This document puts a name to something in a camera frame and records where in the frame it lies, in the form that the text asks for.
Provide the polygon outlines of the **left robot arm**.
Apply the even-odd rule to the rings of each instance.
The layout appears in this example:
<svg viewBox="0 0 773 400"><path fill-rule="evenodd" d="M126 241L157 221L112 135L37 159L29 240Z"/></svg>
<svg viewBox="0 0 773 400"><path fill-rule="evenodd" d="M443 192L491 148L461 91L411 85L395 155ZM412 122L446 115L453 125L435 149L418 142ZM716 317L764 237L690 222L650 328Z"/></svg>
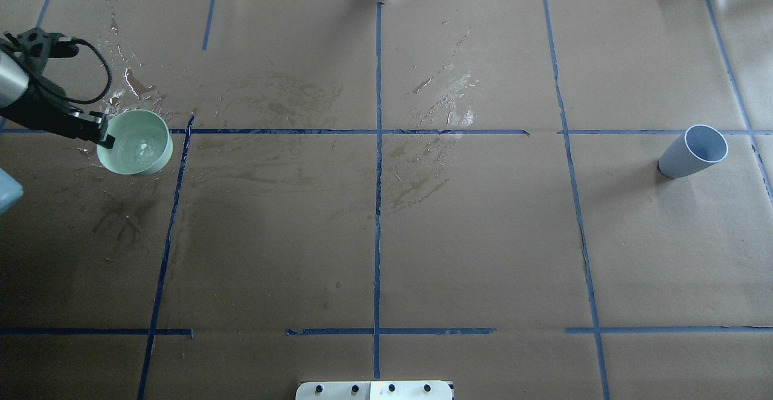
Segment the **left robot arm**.
<svg viewBox="0 0 773 400"><path fill-rule="evenodd" d="M115 138L107 132L107 114L85 112L78 105L102 99L112 84L112 72L104 56L83 39L67 39L68 48L83 45L99 59L107 73L106 86L90 100L77 100L36 69L27 48L2 40L2 117L31 130L45 131L67 138L90 141L113 149Z"/></svg>

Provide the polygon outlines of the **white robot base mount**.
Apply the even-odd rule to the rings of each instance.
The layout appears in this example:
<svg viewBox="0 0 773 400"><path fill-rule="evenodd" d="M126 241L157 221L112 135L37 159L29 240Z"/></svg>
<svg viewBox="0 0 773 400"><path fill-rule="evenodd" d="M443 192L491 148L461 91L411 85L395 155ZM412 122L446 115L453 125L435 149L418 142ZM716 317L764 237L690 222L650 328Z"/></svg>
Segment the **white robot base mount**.
<svg viewBox="0 0 773 400"><path fill-rule="evenodd" d="M451 382L408 381L309 381L301 383L295 399L454 399Z"/></svg>

